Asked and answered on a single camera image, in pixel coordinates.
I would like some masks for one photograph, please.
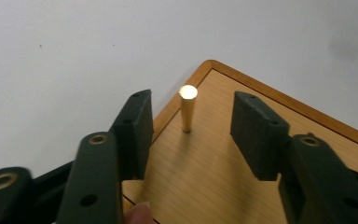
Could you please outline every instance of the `white wall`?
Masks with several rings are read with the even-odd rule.
[[[136,91],[156,116],[207,59],[358,129],[358,1],[0,1],[0,168],[72,160]]]

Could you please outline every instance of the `wooden table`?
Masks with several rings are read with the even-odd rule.
[[[154,121],[145,181],[123,183],[130,203],[151,202],[157,223],[286,223],[277,182],[252,174],[229,134],[234,91],[260,97],[291,125],[314,133],[358,171],[358,131],[220,62],[186,82],[198,87],[193,131],[181,130],[176,94]]]

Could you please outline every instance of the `mounting hole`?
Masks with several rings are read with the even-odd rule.
[[[93,204],[95,204],[97,201],[98,201],[98,198],[95,194],[89,194],[87,196],[84,196],[80,200],[80,205],[82,205],[83,207],[89,207],[89,206],[92,206]]]
[[[93,144],[93,145],[99,145],[99,144],[106,142],[106,140],[107,140],[106,135],[98,134],[98,135],[92,136],[91,139],[89,140],[89,143]]]
[[[124,119],[123,123],[125,124],[131,124],[132,123],[132,119]]]
[[[4,189],[16,182],[16,173],[4,173],[0,175],[0,189]]]
[[[351,208],[358,208],[358,202],[352,198],[342,198],[342,202]]]
[[[300,140],[303,144],[310,146],[310,147],[318,147],[321,145],[319,140],[317,140],[316,138],[313,138],[313,137],[308,137],[308,136],[302,137]]]

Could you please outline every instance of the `black plastic bracket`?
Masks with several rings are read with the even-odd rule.
[[[123,223],[121,181],[145,178],[152,135],[151,91],[139,91],[109,132],[81,141],[75,161],[36,179],[1,169],[0,224]]]
[[[259,180],[276,180],[289,223],[358,223],[358,175],[325,141],[288,136],[289,125],[257,97],[235,92],[231,135]]]

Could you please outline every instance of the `finger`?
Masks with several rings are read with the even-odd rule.
[[[124,214],[124,219],[126,224],[152,224],[150,203],[138,203]]]

